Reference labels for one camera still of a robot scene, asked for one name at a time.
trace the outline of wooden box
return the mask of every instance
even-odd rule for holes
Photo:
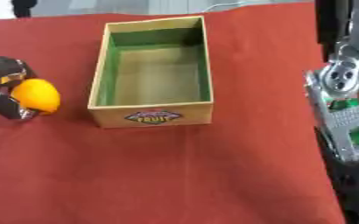
[[[106,24],[88,109],[103,128],[210,123],[203,17]]]

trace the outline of orange fruit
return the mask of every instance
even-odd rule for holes
[[[11,96],[18,100],[21,106],[46,114],[54,113],[60,106],[59,92],[50,82],[42,79],[24,80],[12,89]]]

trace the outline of cardboard box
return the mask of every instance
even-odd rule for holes
[[[88,109],[103,128],[210,123],[203,17],[106,24]]]

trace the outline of robotic arm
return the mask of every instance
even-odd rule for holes
[[[316,1],[327,65],[306,74],[327,172],[348,224],[359,224],[359,0]]]

